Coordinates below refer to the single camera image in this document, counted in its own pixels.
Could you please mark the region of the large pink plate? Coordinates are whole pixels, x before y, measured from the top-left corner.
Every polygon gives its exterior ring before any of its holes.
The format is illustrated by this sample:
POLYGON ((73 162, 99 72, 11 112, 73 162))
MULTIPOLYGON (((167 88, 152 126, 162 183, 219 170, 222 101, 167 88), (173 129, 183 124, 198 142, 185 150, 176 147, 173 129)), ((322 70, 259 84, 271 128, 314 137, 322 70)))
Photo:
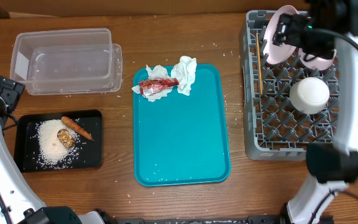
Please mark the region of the large pink plate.
POLYGON ((298 14, 298 11, 291 5, 282 6, 270 19, 264 34, 266 45, 263 49, 263 55, 268 54, 266 62, 271 65, 284 62, 296 50, 296 47, 291 45, 282 44, 281 46, 277 46, 273 44, 273 35, 277 29, 281 14, 294 15, 298 14))

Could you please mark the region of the small pink bowl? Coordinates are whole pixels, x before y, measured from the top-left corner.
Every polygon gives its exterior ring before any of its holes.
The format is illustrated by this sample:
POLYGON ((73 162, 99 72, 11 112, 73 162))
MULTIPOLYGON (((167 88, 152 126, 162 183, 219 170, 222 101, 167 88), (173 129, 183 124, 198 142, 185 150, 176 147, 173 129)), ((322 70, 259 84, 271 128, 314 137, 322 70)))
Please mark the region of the small pink bowl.
POLYGON ((311 69, 311 70, 315 70, 318 69, 320 71, 326 70, 328 69, 334 62, 334 59, 336 58, 336 50, 334 51, 334 57, 332 59, 323 59, 320 57, 316 57, 315 59, 313 59, 313 55, 308 55, 306 58, 308 59, 308 61, 304 60, 304 56, 306 55, 303 52, 303 49, 299 49, 298 50, 298 55, 300 56, 300 61, 301 63, 311 69))

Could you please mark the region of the wooden chopstick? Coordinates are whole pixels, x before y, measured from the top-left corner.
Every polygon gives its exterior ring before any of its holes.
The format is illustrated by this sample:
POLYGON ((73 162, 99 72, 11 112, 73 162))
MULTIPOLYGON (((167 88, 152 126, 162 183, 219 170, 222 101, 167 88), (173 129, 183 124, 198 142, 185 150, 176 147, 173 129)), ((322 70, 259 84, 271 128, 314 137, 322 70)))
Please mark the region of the wooden chopstick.
POLYGON ((263 79, 262 79, 262 69, 261 69, 261 61, 260 61, 260 45, 259 45, 259 33, 255 33, 255 41, 257 48, 257 69, 258 69, 258 80, 259 80, 259 94, 263 95, 263 79))

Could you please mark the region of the pale green bowl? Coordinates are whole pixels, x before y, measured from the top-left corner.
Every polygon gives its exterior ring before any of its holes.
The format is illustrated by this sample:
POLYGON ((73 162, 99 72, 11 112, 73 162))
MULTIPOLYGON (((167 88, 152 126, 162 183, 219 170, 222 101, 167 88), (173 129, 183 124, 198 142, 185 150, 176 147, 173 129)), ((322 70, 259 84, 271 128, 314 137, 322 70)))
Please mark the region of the pale green bowl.
POLYGON ((309 77, 296 82, 290 89, 289 100, 304 114, 316 114, 324 109, 329 99, 329 88, 319 78, 309 77))

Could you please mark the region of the red snack wrapper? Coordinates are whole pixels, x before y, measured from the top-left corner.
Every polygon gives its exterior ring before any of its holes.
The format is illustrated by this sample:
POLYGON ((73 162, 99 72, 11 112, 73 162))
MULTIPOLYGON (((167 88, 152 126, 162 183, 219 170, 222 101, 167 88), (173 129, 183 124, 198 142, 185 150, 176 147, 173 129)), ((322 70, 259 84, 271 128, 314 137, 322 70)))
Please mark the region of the red snack wrapper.
POLYGON ((176 78, 150 78, 139 82, 140 93, 143 96, 154 95, 177 85, 179 82, 176 78))

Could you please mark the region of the orange carrot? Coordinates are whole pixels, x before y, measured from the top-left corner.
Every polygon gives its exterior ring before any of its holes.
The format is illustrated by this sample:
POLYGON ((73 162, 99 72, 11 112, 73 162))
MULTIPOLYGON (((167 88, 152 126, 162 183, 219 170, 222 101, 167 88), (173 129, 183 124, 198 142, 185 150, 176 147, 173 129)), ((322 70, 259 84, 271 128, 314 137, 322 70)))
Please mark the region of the orange carrot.
POLYGON ((72 129, 74 132, 82 135, 83 137, 85 137, 90 141, 93 140, 92 135, 89 132, 87 132, 85 129, 83 129, 81 126, 79 126, 77 123, 75 123, 71 118, 67 116, 62 116, 61 121, 66 127, 72 129))

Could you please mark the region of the brown walnut food scrap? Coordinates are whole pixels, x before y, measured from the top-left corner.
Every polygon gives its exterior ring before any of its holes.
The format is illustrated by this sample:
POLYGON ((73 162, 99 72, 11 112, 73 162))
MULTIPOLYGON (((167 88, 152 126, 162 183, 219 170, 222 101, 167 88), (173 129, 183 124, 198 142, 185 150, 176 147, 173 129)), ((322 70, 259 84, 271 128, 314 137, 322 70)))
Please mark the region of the brown walnut food scrap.
POLYGON ((75 145, 75 139, 71 136, 67 129, 61 129, 57 133, 58 140, 67 149, 71 149, 75 145))

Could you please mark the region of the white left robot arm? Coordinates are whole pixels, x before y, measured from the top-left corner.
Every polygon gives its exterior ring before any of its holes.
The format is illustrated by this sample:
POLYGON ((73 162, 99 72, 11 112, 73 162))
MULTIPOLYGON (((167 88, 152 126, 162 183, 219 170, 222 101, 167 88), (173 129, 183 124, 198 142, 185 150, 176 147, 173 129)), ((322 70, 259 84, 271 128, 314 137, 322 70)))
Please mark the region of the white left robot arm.
POLYGON ((23 91, 23 84, 0 76, 0 223, 104 224, 97 210, 77 215, 66 206, 46 206, 25 181, 4 139, 6 122, 13 117, 23 91))

